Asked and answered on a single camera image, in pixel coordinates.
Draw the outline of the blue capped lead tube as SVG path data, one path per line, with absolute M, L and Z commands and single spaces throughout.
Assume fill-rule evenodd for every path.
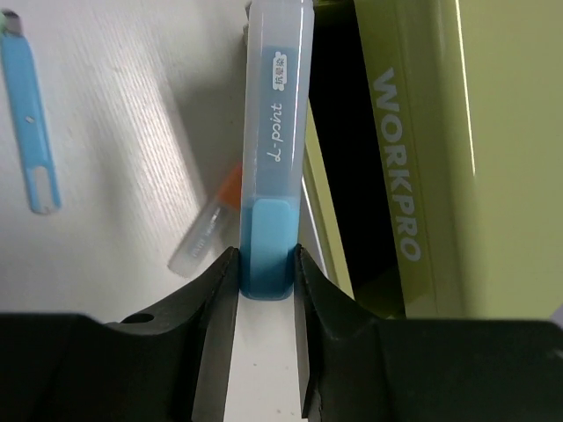
M 311 74 L 311 1 L 253 1 L 248 10 L 240 220 L 240 291 L 291 293 Z

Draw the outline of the blue utility knife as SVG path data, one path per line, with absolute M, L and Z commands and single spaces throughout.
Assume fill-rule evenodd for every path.
M 23 35 L 5 32 L 1 57 L 29 207 L 50 215 L 62 203 L 32 50 Z

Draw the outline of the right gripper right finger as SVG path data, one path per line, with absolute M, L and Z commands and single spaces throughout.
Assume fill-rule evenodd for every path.
M 382 319 L 296 247 L 296 349 L 310 421 L 559 421 L 562 330 L 549 321 Z

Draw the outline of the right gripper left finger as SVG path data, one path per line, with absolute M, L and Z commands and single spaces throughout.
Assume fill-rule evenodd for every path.
M 238 307 L 238 251 L 118 323 L 1 316 L 4 421 L 221 421 Z

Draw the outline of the orange capped lead tube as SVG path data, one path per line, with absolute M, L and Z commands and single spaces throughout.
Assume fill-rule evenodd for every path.
M 194 219 L 168 261 L 169 270 L 184 278 L 195 272 L 223 230 L 239 216 L 241 183 L 242 164 L 238 163 Z

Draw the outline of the green metal tool chest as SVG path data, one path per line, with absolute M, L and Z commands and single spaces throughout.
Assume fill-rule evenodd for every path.
M 311 103 L 345 269 L 380 317 L 562 304 L 562 4 L 318 1 Z

